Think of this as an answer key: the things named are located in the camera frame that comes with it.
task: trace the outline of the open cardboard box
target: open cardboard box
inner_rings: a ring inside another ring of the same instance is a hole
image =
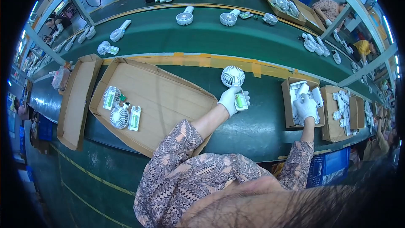
[[[82,150],[89,101],[102,64],[96,54],[80,57],[63,92],[56,134],[71,150]]]
[[[350,129],[362,129],[365,127],[364,100],[358,96],[349,98]]]
[[[302,3],[299,0],[293,0],[295,6],[298,8],[298,11],[303,14],[307,18],[305,26],[309,27],[310,29],[314,30],[315,33],[321,35],[326,31],[324,24],[322,23],[321,19],[318,17],[316,12],[307,6],[306,4]]]
[[[139,130],[114,128],[111,110],[103,108],[103,94],[115,86],[127,97],[131,106],[140,106]],[[170,131],[183,119],[196,120],[217,105],[214,95],[195,84],[155,65],[125,58],[115,58],[99,81],[90,102],[90,111],[114,135],[140,153],[152,157],[153,152]],[[197,147],[198,155],[211,136]]]
[[[271,4],[271,0],[267,0],[267,2],[269,3],[271,9],[273,9],[274,13],[275,13],[278,17],[280,17],[280,18],[282,18],[282,19],[285,19],[285,20],[288,20],[288,21],[291,21],[291,22],[296,23],[296,24],[301,25],[301,26],[304,26],[304,25],[305,25],[306,19],[304,18],[304,16],[303,16],[302,14],[300,14],[300,15],[298,16],[298,18],[294,18],[293,16],[288,15],[288,14],[284,13],[283,11],[281,11],[279,8],[273,6],[273,5]]]
[[[302,128],[303,126],[297,125],[294,123],[294,119],[292,118],[292,107],[291,107],[291,96],[290,96],[290,84],[296,83],[299,81],[305,80],[306,84],[309,85],[309,89],[313,90],[316,87],[319,87],[319,84],[316,82],[312,82],[306,79],[296,79],[296,78],[288,78],[281,83],[281,89],[283,91],[283,98],[284,98],[284,111],[286,113],[286,128]],[[317,108],[318,115],[319,115],[319,123],[315,124],[315,127],[322,127],[325,125],[325,115],[324,115],[324,107]]]

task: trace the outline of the white plastic part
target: white plastic part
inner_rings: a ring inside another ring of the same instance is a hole
[[[309,52],[314,52],[315,51],[315,44],[312,43],[310,40],[305,40],[304,41],[304,47],[309,51]]]
[[[194,7],[192,6],[186,7],[183,13],[180,13],[176,16],[177,23],[181,26],[191,24],[191,22],[193,22],[193,10]]]
[[[276,16],[274,16],[274,15],[272,15],[272,14],[270,14],[270,13],[266,13],[265,14],[265,17],[263,18],[263,20],[267,23],[267,24],[269,24],[269,25],[275,25],[276,23],[277,23],[277,17]]]
[[[115,107],[111,110],[110,123],[114,128],[124,129],[128,126],[129,112],[123,107]]]
[[[321,108],[324,106],[324,100],[322,99],[321,90],[319,87],[312,89],[312,96],[316,102],[316,107]]]
[[[221,74],[221,81],[227,87],[232,87],[236,84],[242,86],[245,81],[245,73],[239,67],[230,65],[226,66]]]
[[[220,22],[225,26],[233,26],[236,24],[237,16],[240,14],[240,11],[237,9],[232,10],[230,13],[222,13],[220,15]]]

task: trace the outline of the gloved hand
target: gloved hand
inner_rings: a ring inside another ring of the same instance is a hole
[[[294,106],[297,108],[298,114],[301,116],[302,120],[307,117],[312,116],[316,118],[316,102],[310,99],[307,94],[301,94],[304,100],[294,100]]]
[[[222,104],[226,110],[229,113],[229,118],[236,114],[236,107],[235,107],[235,94],[240,91],[240,87],[231,87],[230,89],[226,90],[225,92],[222,93],[220,101],[218,101],[217,104]],[[250,97],[248,91],[243,91],[243,94],[245,95],[245,99],[247,102],[247,105],[250,106]]]

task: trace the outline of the handheld fan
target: handheld fan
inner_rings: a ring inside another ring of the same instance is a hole
[[[110,39],[113,42],[118,42],[123,36],[125,29],[131,24],[131,20],[126,20],[118,29],[110,34]]]
[[[86,34],[86,38],[87,39],[91,39],[94,37],[94,35],[96,34],[96,30],[94,29],[94,26],[92,26],[89,30],[89,32]]]
[[[123,107],[115,107],[111,110],[110,123],[114,128],[124,129],[128,126],[129,112]]]
[[[266,13],[265,14],[265,17],[263,18],[263,20],[267,23],[267,24],[269,24],[269,25],[275,25],[276,23],[277,23],[277,18],[276,18],[276,16],[274,16],[274,15],[272,15],[272,14],[270,14],[270,13]]]
[[[70,40],[70,42],[68,42],[68,44],[66,44],[66,47],[65,47],[65,50],[66,50],[66,51],[69,51],[69,49],[72,48],[72,45],[73,45],[73,43],[74,43],[74,39],[76,39],[76,37],[77,37],[77,35],[75,35],[75,36]]]
[[[240,11],[233,9],[230,13],[225,12],[220,15],[220,21],[225,26],[233,26],[236,24],[237,16],[240,14]]]
[[[83,32],[83,34],[77,39],[77,42],[83,43],[84,40],[86,39],[86,35],[89,31],[90,31],[90,27],[86,28],[86,30]]]
[[[236,84],[241,86],[245,81],[245,73],[239,67],[233,65],[226,66],[222,71],[221,81],[227,87],[232,87]]]
[[[176,16],[176,21],[179,25],[185,26],[193,22],[193,10],[194,7],[188,6],[185,8],[185,11]]]

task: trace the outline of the cardboard box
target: cardboard box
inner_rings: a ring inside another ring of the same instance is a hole
[[[325,110],[325,126],[322,128],[322,139],[333,143],[349,139],[353,136],[352,134],[347,136],[344,128],[339,126],[339,120],[333,120],[333,112],[337,111],[338,107],[337,101],[333,99],[332,94],[338,93],[339,90],[347,93],[347,90],[332,85],[326,85],[321,88]]]
[[[116,129],[110,123],[110,110],[103,108],[103,94],[115,86],[132,106],[140,106],[139,131]],[[115,58],[99,81],[90,102],[90,111],[114,135],[140,153],[153,152],[183,119],[196,120],[217,105],[206,90],[155,65],[126,58]],[[198,155],[211,136],[195,149]]]
[[[362,129],[365,127],[364,100],[358,96],[349,98],[350,129]]]
[[[267,2],[269,3],[271,9],[273,9],[274,14],[277,15],[278,17],[288,20],[290,22],[296,23],[301,26],[305,25],[306,19],[304,18],[304,16],[302,14],[300,14],[298,16],[298,18],[294,18],[293,16],[288,15],[288,14],[284,13],[283,11],[281,11],[280,9],[278,9],[277,7],[271,5],[271,0],[267,0]]]
[[[81,150],[89,101],[103,60],[96,54],[80,57],[63,93],[56,135],[71,150]]]
[[[293,0],[295,6],[297,7],[298,11],[303,14],[307,18],[307,22],[305,23],[305,26],[311,28],[312,30],[315,31],[315,33],[321,35],[323,32],[326,31],[326,28],[324,24],[322,23],[321,19],[318,17],[316,12],[307,6],[306,4],[298,1],[298,0]]]
[[[309,85],[309,89],[312,90],[316,87],[319,87],[319,84],[316,82],[312,82],[306,79],[296,79],[296,78],[288,78],[281,83],[281,89],[283,91],[283,98],[284,98],[284,111],[286,113],[286,128],[302,128],[301,125],[296,125],[294,123],[294,119],[292,118],[292,107],[291,107],[291,96],[290,96],[290,84],[296,83],[299,81],[305,80],[306,84]],[[319,123],[315,124],[315,127],[322,127],[325,125],[325,115],[324,115],[324,108],[317,108],[318,115],[319,115]]]

